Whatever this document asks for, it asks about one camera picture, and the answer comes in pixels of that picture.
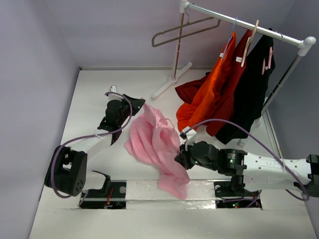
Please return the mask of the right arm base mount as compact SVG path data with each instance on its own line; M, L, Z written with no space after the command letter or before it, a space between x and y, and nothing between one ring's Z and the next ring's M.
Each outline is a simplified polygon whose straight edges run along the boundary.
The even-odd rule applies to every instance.
M244 188L244 176L233 176L230 180L215 181L215 203L218 209L262 208L260 191Z

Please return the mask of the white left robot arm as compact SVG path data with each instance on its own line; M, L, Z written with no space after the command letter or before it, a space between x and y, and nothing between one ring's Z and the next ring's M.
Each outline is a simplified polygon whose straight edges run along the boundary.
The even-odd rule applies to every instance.
M53 189L58 197L75 197L83 191L88 160L113 145L146 102L125 94L114 95L117 98L108 101L105 116L95 133L76 137L55 148L44 185Z

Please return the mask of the pink t shirt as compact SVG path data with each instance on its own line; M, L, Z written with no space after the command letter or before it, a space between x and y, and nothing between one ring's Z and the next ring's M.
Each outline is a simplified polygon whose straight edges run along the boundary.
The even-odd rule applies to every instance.
M165 143L155 135L159 120L166 119L160 110L143 105L143 114L137 117L129 130L129 139L124 144L127 152L138 162L156 168L160 177L158 187L180 200L187 198L190 178L186 170L174 159L179 155L179 143Z

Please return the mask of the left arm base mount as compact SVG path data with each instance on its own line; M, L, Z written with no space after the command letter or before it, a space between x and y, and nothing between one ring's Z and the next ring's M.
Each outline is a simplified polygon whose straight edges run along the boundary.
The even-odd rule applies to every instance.
M94 176L98 176L99 184L93 188L85 189L82 192L79 208L81 209L125 209L126 208L126 180L112 180L111 176L103 172L93 170L90 175L91 183L94 182Z

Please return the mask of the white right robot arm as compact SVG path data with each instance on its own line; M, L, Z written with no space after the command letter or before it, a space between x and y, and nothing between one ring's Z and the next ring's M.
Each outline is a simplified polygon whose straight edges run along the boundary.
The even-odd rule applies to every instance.
M182 145L175 161L186 170L200 166L229 176L229 182L216 189L217 197L246 197L265 189L301 191L307 189L311 197L319 195L319 157L285 160L258 156L239 149L217 149L205 141L191 146Z

